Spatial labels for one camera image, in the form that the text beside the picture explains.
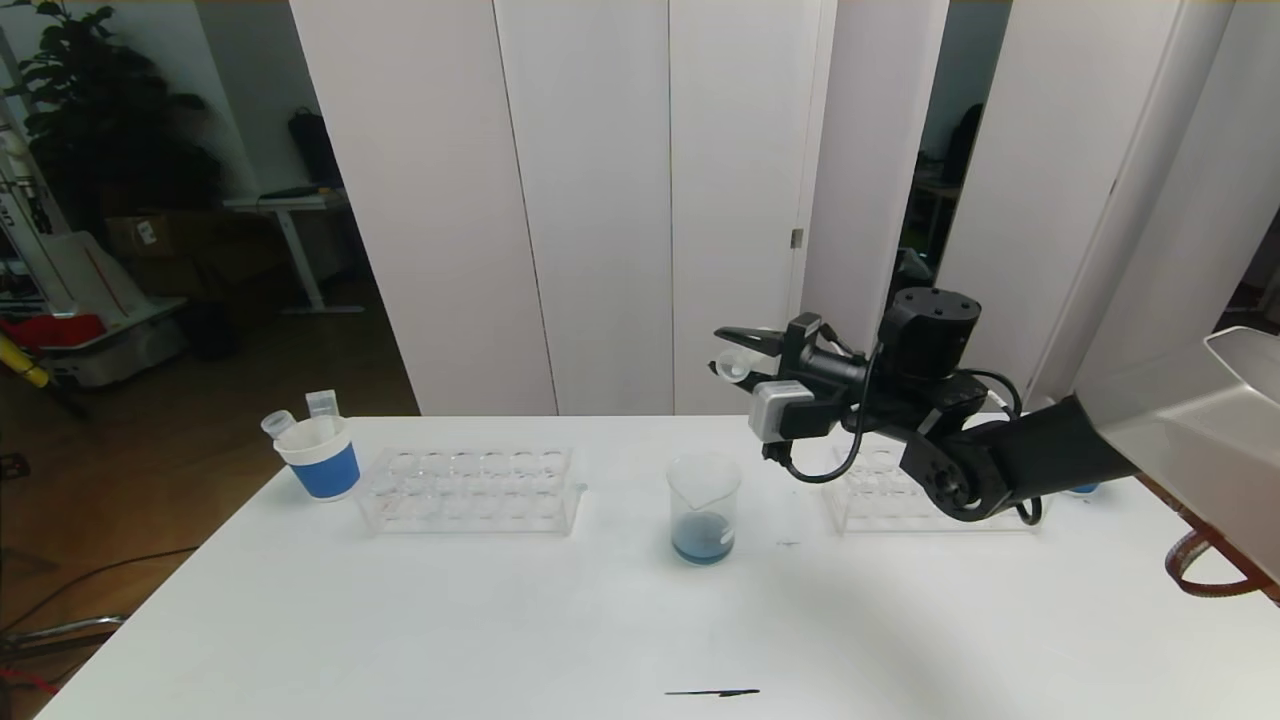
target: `black marker line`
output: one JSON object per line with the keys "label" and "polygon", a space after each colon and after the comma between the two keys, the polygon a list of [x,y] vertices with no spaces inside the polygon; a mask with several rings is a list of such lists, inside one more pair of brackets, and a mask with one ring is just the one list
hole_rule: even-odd
{"label": "black marker line", "polygon": [[745,689],[745,691],[685,691],[685,692],[675,692],[675,693],[666,693],[666,694],[713,694],[713,696],[717,696],[717,697],[737,697],[740,694],[756,694],[759,692],[760,691],[758,691],[755,688],[750,688],[750,689]]}

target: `blue cup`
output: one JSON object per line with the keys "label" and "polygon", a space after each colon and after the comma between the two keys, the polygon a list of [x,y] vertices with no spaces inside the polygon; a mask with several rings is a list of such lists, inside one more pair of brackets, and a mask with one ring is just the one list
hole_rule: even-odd
{"label": "blue cup", "polygon": [[356,448],[342,418],[302,420],[280,434],[275,451],[315,500],[342,500],[360,479]]}

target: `white table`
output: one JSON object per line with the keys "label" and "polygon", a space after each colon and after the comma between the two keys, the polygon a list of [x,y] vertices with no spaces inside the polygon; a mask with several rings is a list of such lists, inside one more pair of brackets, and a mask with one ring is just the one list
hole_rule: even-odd
{"label": "white table", "polygon": [[302,237],[293,224],[293,213],[300,211],[329,211],[351,206],[347,200],[347,191],[342,188],[302,197],[237,197],[223,201],[223,206],[237,213],[270,213],[280,224],[284,241],[289,246],[289,256],[293,259],[293,268],[298,273],[302,290],[307,293],[307,307],[291,310],[293,313],[361,313],[364,307],[358,305],[325,305],[324,295],[320,292],[320,283],[311,269],[311,260],[302,246]]}
{"label": "white table", "polygon": [[[384,446],[567,445],[590,489],[571,538],[370,537],[282,471],[41,719],[1276,716],[1280,611],[1181,594],[1161,560],[1185,528],[1135,480],[1061,498],[1038,536],[841,539],[742,418],[353,436],[366,466]],[[695,568],[667,543],[662,468],[708,450],[745,479],[737,546]],[[724,688],[760,693],[664,694]]]}

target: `black bag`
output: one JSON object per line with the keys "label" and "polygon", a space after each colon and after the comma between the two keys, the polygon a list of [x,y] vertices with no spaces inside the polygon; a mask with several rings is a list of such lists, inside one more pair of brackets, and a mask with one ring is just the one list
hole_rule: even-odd
{"label": "black bag", "polygon": [[342,187],[342,173],[338,170],[338,159],[333,155],[333,145],[329,143],[324,118],[307,108],[298,108],[289,119],[289,135],[298,146],[311,182],[324,187]]}
{"label": "black bag", "polygon": [[946,184],[964,182],[964,174],[969,170],[969,156],[973,155],[973,143],[978,140],[978,126],[982,124],[982,102],[969,108],[960,118],[956,129],[951,131],[947,156],[942,160],[942,182]]}

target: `desk leg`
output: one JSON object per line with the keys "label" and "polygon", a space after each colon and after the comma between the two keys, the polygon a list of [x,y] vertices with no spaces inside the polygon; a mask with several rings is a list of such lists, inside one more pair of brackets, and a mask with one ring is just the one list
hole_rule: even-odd
{"label": "desk leg", "polygon": [[289,246],[289,255],[293,258],[293,269],[298,273],[302,288],[307,291],[308,301],[307,307],[291,307],[285,310],[285,313],[364,313],[365,309],[358,305],[326,306],[324,304],[324,295],[320,293],[320,283],[316,282],[316,275],[311,272],[311,260],[307,259],[307,251],[302,247],[302,238],[298,237],[298,228],[293,225],[293,213],[289,210],[276,210],[275,219],[280,223],[280,231],[284,233],[284,241]]}
{"label": "desk leg", "polygon": [[938,259],[933,256],[933,233],[938,232],[938,215],[942,214],[942,196],[933,196],[933,215],[929,218],[929,234],[924,238],[924,252],[928,255],[927,260],[933,263],[934,272],[937,272]]}

